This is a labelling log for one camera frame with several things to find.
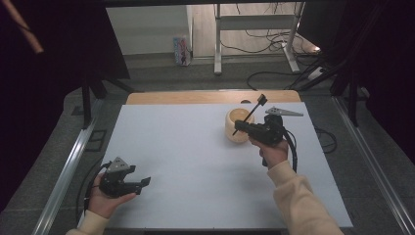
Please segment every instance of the hand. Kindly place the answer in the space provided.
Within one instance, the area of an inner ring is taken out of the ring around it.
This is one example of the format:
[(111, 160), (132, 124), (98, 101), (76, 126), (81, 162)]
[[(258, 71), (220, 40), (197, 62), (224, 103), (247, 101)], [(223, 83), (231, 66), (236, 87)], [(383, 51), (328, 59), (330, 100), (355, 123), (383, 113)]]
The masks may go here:
[[(93, 185), (100, 185), (103, 175), (103, 173), (98, 174)], [(98, 186), (94, 186), (91, 190), (88, 209), (99, 216), (110, 218), (119, 205), (132, 200), (135, 196), (135, 193), (130, 193), (119, 198), (110, 198)]]
[(259, 147), (259, 155), (266, 160), (268, 164), (268, 169), (288, 159), (287, 140), (281, 141), (276, 146), (264, 145), (251, 137), (250, 141), (253, 145)]

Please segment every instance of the gray floor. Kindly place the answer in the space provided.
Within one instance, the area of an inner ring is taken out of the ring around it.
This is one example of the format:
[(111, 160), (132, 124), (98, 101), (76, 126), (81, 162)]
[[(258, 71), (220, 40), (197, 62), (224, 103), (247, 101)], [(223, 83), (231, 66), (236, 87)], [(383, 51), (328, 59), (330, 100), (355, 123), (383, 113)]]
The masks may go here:
[[(249, 89), (246, 79), (254, 72), (290, 72), (282, 56), (225, 58), (222, 76), (213, 74), (212, 58), (194, 60), (189, 67), (178, 67), (172, 59), (166, 55), (154, 55), (146, 60), (140, 56), (125, 57), (131, 79), (123, 82), (143, 91)], [(253, 78), (252, 85), (258, 89), (283, 89), (295, 79), (296, 76), (289, 75), (259, 75)], [(326, 80), (308, 91), (301, 92), (300, 97), (306, 103), (314, 124), (333, 133), (338, 141), (337, 150), (327, 154), (326, 158), (354, 225), (353, 228), (344, 229), (344, 233), (403, 234), (334, 105), (329, 93), (331, 83), (332, 80)], [(95, 126), (97, 134), (101, 130), (107, 131), (105, 138), (102, 143), (90, 142), (87, 145), (49, 234), (65, 234), (76, 226), (75, 198), (80, 182), (88, 168), (104, 155), (119, 109), (127, 99), (128, 94), (119, 87), (108, 82), (105, 82), (105, 85), (109, 94)], [(20, 189), (0, 215), (0, 234), (20, 235), (33, 231), (82, 127), (83, 117), (75, 112), (81, 104), (80, 90), (75, 90), (67, 96), (65, 110), (48, 143)], [(373, 119), (366, 110), (364, 101), (360, 101), (357, 108), (360, 131), (393, 188), (414, 217), (414, 164)], [(325, 141), (327, 140), (322, 136), (322, 145), (326, 144)], [(106, 234), (142, 233), (106, 231)]]

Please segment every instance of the sleeve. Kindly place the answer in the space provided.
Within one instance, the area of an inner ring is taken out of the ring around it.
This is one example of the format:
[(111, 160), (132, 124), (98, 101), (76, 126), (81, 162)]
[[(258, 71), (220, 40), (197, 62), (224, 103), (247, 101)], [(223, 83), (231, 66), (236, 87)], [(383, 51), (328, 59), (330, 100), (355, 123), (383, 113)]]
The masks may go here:
[(290, 234), (343, 234), (320, 200), (312, 193), (308, 180), (297, 175), (288, 161), (267, 172), (274, 182), (274, 200)]
[(92, 211), (86, 211), (80, 226), (70, 230), (67, 235), (101, 235), (104, 233), (108, 221), (108, 219), (100, 217)]

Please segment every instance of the person's left hand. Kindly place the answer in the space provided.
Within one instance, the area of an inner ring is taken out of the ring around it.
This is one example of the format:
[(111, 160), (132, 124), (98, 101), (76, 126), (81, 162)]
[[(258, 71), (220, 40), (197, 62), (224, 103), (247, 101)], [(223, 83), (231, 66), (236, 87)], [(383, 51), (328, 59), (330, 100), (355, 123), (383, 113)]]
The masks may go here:
[(103, 177), (103, 175), (103, 173), (98, 174), (97, 177), (94, 179), (94, 186), (91, 189), (91, 196), (89, 199), (88, 209), (99, 216), (102, 216), (104, 218), (110, 218), (119, 205), (132, 200), (133, 198), (135, 198), (136, 194), (130, 193), (119, 198), (108, 197), (98, 187), (98, 185), (100, 185), (101, 178)]

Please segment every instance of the white tabletop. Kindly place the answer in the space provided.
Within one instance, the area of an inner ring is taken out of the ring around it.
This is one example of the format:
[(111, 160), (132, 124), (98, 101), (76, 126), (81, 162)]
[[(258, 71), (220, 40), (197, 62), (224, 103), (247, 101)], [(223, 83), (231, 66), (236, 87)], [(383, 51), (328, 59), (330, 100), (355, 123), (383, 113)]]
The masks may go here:
[[(304, 103), (259, 106), (263, 123), (273, 106), (304, 113), (283, 117), (297, 139), (298, 173), (340, 227), (351, 227)], [(125, 105), (115, 125), (103, 163), (121, 157), (135, 172), (125, 182), (152, 177), (141, 195), (122, 205), (108, 227), (138, 229), (278, 229), (286, 228), (272, 193), (274, 185), (261, 165), (258, 147), (235, 144), (224, 134), (232, 109), (254, 104)]]

